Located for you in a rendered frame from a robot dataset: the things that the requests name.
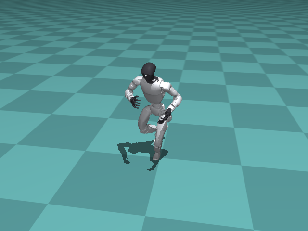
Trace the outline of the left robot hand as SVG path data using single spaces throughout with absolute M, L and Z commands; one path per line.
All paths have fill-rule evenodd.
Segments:
M 171 108 L 168 108 L 168 109 L 165 111 L 165 117 L 164 117 L 164 118 L 161 118 L 162 120 L 159 120 L 158 123 L 159 123 L 159 124 L 163 124 L 164 121 L 166 121 L 170 115 L 171 115 Z

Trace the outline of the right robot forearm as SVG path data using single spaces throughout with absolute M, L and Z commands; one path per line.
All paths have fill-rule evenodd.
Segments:
M 133 96 L 133 94 L 131 93 L 131 92 L 128 92 L 128 90 L 126 89 L 125 90 L 125 97 L 129 100 L 129 102 L 130 102 L 130 99 L 132 98 L 132 97 L 134 97 Z

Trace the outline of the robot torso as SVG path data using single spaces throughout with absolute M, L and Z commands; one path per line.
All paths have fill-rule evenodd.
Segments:
M 155 81 L 155 79 L 152 81 Z M 147 83 L 144 77 L 142 77 L 140 81 L 142 92 L 145 98 L 147 99 L 147 101 L 151 103 L 150 110 L 151 110 L 151 113 L 153 113 L 155 116 L 160 116 L 162 113 L 162 110 L 165 110 L 164 104 L 161 103 L 165 95 L 165 92 L 162 91 L 162 89 L 160 88 L 160 84 L 162 81 L 163 79 L 160 77 L 158 77 L 158 80 L 156 80 L 156 82 L 153 84 Z

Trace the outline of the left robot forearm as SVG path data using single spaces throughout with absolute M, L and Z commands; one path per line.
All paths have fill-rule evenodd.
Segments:
M 178 107 L 180 105 L 181 101 L 182 101 L 181 96 L 178 96 L 178 98 L 176 100 L 173 100 L 173 102 L 168 106 L 168 108 L 171 108 L 171 113 L 175 110 L 176 107 Z

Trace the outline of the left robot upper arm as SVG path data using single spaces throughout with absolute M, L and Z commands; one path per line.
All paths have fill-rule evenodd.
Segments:
M 178 96 L 181 96 L 173 87 L 169 82 L 161 82 L 160 84 L 160 88 L 162 89 L 162 91 L 167 92 L 168 94 L 170 94 L 171 96 L 173 96 L 173 100 L 176 100 L 178 98 Z

